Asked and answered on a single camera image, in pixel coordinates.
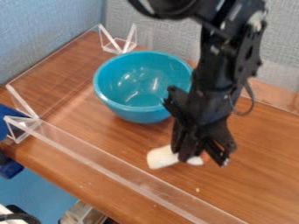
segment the wooden tabletop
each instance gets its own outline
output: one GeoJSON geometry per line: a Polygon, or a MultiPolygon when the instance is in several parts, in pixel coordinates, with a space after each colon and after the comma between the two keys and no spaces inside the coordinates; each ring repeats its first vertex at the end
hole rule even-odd
{"type": "MultiPolygon", "coordinates": [[[[173,120],[132,124],[107,110],[90,86],[91,74],[111,57],[98,51],[97,38],[90,33],[15,83],[41,119],[248,223],[297,223],[297,115],[258,103],[249,116],[232,115],[228,119],[237,152],[225,168],[209,162],[202,167],[177,164],[150,171],[145,153],[169,143],[173,120]]],[[[13,106],[3,88],[0,102],[13,106]]],[[[248,105],[249,101],[241,98],[237,106],[245,109],[248,105]]],[[[38,139],[27,137],[19,144],[5,140],[1,148],[118,223],[188,223],[38,139]]]]}

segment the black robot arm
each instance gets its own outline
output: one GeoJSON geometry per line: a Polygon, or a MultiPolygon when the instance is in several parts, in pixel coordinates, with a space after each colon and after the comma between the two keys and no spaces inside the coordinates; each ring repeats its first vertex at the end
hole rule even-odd
{"type": "Polygon", "coordinates": [[[168,87],[164,106],[174,118],[172,152],[180,161],[206,151],[222,166],[237,148],[226,120],[230,112],[246,115],[254,105],[248,78],[261,66],[260,41],[266,28],[262,0],[128,0],[146,16],[157,19],[192,18],[201,24],[200,61],[192,72],[190,90],[168,87]],[[234,105],[241,89],[252,99],[246,112],[234,105]]]}

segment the clear acrylic barrier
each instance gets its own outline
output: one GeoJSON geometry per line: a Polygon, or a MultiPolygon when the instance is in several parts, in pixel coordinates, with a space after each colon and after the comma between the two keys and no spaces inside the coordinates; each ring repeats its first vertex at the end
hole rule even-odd
{"type": "MultiPolygon", "coordinates": [[[[158,41],[154,41],[154,39],[166,40],[164,36],[166,32],[148,37],[145,32],[140,32],[142,29],[145,30],[137,24],[137,48],[134,50],[149,49],[169,52],[172,49],[158,49],[158,41]]],[[[185,38],[185,53],[178,56],[196,61],[197,46],[198,41],[185,38]]],[[[236,203],[236,210],[245,209],[240,204],[245,198],[241,199],[237,196],[238,193],[233,192],[232,186],[234,185],[244,190],[242,196],[262,199],[261,193],[249,195],[250,185],[241,186],[244,183],[249,184],[252,177],[261,179],[261,172],[249,170],[249,175],[242,175],[238,171],[238,167],[242,167],[238,162],[240,157],[236,158],[237,162],[228,167],[225,172],[218,168],[214,171],[208,168],[213,182],[205,181],[204,169],[194,170],[200,168],[184,164],[158,172],[148,170],[145,153],[152,148],[169,143],[172,120],[168,119],[153,125],[132,124],[118,119],[99,102],[91,88],[93,73],[98,66],[114,56],[113,53],[103,52],[101,49],[98,27],[83,33],[6,84],[15,101],[15,108],[30,116],[31,120],[6,117],[5,121],[154,203],[166,207],[185,220],[193,223],[245,223],[229,215],[233,211],[222,211],[225,210],[222,205],[236,203]],[[35,125],[35,118],[41,119],[38,125],[35,125]],[[196,176],[188,177],[189,173],[196,173],[196,176]],[[189,182],[188,189],[182,188],[185,181],[189,182]],[[221,182],[232,188],[222,189],[221,182]],[[210,189],[216,193],[214,197],[222,198],[224,201],[216,203],[222,210],[217,209],[213,203],[210,205],[204,202],[198,196],[201,187],[210,189]]],[[[261,163],[261,159],[268,161],[266,158],[258,157],[252,163],[261,163]]],[[[268,181],[265,184],[256,183],[256,188],[262,189],[272,185],[270,179],[265,181],[268,181]]]]}

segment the gray wall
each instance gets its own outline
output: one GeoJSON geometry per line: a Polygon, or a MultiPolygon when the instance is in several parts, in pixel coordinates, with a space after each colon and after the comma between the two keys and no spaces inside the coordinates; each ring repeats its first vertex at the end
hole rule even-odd
{"type": "MultiPolygon", "coordinates": [[[[269,26],[261,49],[265,64],[260,69],[258,79],[299,91],[299,2],[297,0],[270,0],[268,8],[269,26]]],[[[105,27],[107,31],[114,36],[124,37],[132,23],[153,29],[158,36],[153,39],[157,49],[178,56],[184,56],[185,51],[193,51],[194,45],[190,42],[200,39],[200,27],[194,22],[190,20],[156,21],[141,16],[125,0],[106,0],[105,27]]]]}
{"type": "Polygon", "coordinates": [[[0,83],[99,21],[101,0],[0,0],[0,83]]]}

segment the blue bowl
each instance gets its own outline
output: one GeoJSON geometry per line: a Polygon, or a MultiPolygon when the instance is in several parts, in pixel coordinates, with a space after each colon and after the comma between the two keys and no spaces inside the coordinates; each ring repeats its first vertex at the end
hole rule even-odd
{"type": "Polygon", "coordinates": [[[189,90],[192,68],[165,52],[128,52],[97,69],[93,88],[110,110],[132,123],[157,123],[169,116],[162,106],[166,87],[189,90]]]}

